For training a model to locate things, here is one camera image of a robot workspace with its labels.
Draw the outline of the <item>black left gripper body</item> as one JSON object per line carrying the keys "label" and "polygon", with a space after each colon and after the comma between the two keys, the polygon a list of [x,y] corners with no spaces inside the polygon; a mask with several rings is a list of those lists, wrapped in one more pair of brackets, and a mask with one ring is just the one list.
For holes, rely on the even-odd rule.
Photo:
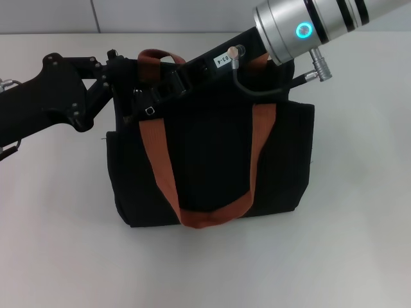
{"label": "black left gripper body", "polygon": [[1,93],[1,146],[8,146],[56,124],[86,132],[86,78],[94,78],[93,58],[44,57],[40,73]]}

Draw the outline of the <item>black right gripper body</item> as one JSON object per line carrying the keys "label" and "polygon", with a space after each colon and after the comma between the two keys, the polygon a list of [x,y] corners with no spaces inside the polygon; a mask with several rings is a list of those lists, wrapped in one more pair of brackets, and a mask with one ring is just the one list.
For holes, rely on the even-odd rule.
{"label": "black right gripper body", "polygon": [[231,59],[227,54],[230,47],[240,49],[240,65],[248,64],[266,53],[258,30],[251,28],[186,63],[184,65],[184,89],[198,89],[231,72]]}

